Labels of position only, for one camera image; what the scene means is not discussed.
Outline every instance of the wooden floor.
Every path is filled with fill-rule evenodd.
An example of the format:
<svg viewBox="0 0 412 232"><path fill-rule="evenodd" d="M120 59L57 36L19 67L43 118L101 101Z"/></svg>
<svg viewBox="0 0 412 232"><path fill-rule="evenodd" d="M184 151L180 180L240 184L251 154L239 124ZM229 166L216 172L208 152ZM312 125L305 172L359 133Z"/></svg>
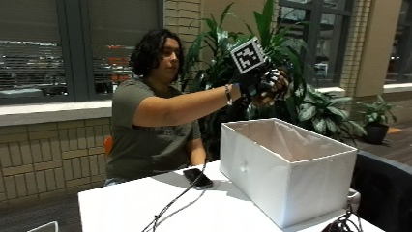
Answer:
<svg viewBox="0 0 412 232"><path fill-rule="evenodd" d="M412 122L393 126L383 145L347 142L360 150L412 166ZM56 220L60 232L81 232L77 194L0 209L0 231L27 231Z"/></svg>

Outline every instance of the bracelet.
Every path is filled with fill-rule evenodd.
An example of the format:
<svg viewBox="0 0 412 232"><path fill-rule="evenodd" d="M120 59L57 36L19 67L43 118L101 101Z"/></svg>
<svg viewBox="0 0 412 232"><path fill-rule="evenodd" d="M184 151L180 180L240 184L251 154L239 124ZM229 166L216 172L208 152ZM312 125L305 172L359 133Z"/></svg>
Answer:
<svg viewBox="0 0 412 232"><path fill-rule="evenodd" d="M229 85L228 84L224 85L224 93L227 94L228 105L232 105L233 101L232 101L232 97L231 97L231 90L229 90Z"/></svg>

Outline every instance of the hair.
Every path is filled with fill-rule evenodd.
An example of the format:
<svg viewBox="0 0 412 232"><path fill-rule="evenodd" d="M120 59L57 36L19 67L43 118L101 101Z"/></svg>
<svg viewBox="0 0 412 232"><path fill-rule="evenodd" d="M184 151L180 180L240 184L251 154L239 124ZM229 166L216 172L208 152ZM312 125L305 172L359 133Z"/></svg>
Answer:
<svg viewBox="0 0 412 232"><path fill-rule="evenodd" d="M177 76L183 73L184 66L183 47L177 35L168 29L151 30L137 43L129 59L129 66L136 75L145 77L151 70L159 67L159 58L163 59L161 52L168 38L175 39L179 43L179 70L173 81L177 80Z"/></svg>

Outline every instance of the plant pot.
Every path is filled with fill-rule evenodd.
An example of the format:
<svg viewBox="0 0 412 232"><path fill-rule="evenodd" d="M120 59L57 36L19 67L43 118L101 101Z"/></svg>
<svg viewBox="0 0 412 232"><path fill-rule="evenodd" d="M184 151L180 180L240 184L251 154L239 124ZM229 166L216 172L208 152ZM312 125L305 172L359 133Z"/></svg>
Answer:
<svg viewBox="0 0 412 232"><path fill-rule="evenodd" d="M387 136L389 127L383 124L367 124L364 126L365 130L365 136L364 140L365 142L371 144L383 144L384 138Z"/></svg>

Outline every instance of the potted plant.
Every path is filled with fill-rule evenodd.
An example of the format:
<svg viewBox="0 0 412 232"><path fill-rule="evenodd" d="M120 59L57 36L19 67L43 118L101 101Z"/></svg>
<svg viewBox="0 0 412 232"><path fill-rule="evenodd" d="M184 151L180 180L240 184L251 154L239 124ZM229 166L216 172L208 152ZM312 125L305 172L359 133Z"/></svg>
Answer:
<svg viewBox="0 0 412 232"><path fill-rule="evenodd" d="M380 95L373 103L360 101L356 103L365 107L365 110L359 112L363 114L364 140L371 144L381 144L389 129L389 116L395 122L397 121L392 113L393 106L385 102Z"/></svg>
<svg viewBox="0 0 412 232"><path fill-rule="evenodd" d="M205 23L207 30L200 33L187 51L184 75L180 79L181 91L187 91L188 89L189 92L197 92L231 83L237 75L236 64L231 58L231 50L255 36L259 37L264 52L275 66L287 67L287 65L289 65L292 67L288 72L288 74L292 75L292 86L296 88L299 86L305 86L301 77L301 64L297 51L295 50L300 49L297 46L299 44L303 45L303 43L285 35L291 27L280 31L276 30L273 26L273 4L275 1L268 0L263 12L253 12L259 32L253 33L251 27L245 24L249 31L248 35L223 29L225 17L228 15L235 16L233 13L229 12L233 3L227 6L217 20L212 15L209 18L201 19ZM209 60L201 60L201 52L208 52L208 54L211 54ZM292 104L297 105L299 99L295 99L296 95L293 93L295 91L292 91L289 99ZM249 101L237 100L233 102L232 106L224 107L200 120L205 149L209 151L215 160L219 160L220 125L229 121L248 120L248 106ZM284 118L289 119L292 118L289 114L293 113L288 111L295 110L295 108L295 106L287 107L285 102L277 102L276 105L273 105L273 109L280 110L271 111L283 112L288 117L279 117L277 115L271 116L281 118L283 120Z"/></svg>
<svg viewBox="0 0 412 232"><path fill-rule="evenodd" d="M297 126L335 140L349 137L355 141L359 134L365 134L361 125L349 119L349 112L343 108L351 97L339 97L323 93L308 84L304 102L299 107Z"/></svg>

